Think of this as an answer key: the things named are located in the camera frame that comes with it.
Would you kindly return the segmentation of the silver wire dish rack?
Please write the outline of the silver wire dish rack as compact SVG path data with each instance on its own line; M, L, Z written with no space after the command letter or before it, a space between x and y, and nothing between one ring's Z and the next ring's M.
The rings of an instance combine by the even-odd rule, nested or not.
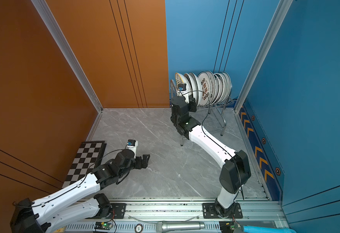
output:
M197 112L191 112L190 115L204 122L207 130L223 143L237 145L242 142L242 136L234 118L234 104L234 101L230 101L226 106L220 105L211 109L199 107Z

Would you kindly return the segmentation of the yellow rimmed dotted plate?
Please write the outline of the yellow rimmed dotted plate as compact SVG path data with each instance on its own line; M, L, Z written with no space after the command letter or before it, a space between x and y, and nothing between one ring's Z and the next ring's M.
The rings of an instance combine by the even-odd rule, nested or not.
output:
M179 73L175 73L175 81L178 89L178 96L184 97L185 102L189 104L189 95L191 94L191 86L187 78Z

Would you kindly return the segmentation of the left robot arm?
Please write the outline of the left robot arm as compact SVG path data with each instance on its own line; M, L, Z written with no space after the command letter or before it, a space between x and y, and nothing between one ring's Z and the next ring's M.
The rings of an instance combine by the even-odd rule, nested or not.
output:
M136 156L135 149L123 149L75 183L35 201L26 198L16 203L11 231L52 233L85 218L113 217L113 206L100 191L121 183L134 169L147 168L149 159L148 154Z

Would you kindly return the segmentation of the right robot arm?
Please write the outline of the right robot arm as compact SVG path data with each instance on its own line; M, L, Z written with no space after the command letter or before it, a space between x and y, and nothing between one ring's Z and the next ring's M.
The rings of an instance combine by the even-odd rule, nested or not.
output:
M247 153L224 145L197 119L190 116L190 112L196 111L194 100L186 102L184 96L175 96L171 99L171 110L171 121L178 133L200 146L221 168L219 175L221 191L215 200L213 213L220 218L243 218L237 196L251 177Z

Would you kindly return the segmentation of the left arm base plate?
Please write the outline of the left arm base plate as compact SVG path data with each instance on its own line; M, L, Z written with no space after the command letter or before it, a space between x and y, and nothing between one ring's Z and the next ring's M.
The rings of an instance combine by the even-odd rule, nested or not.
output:
M126 203L112 203L109 210L99 211L97 215L88 219L123 219L126 207Z

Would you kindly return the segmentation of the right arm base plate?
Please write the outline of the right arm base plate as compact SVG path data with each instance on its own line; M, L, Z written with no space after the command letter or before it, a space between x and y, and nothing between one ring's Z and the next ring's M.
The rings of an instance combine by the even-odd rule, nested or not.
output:
M242 219L242 209L239 203L233 203L229 208L224 209L218 203L203 203L203 215L206 219L212 218L234 218Z

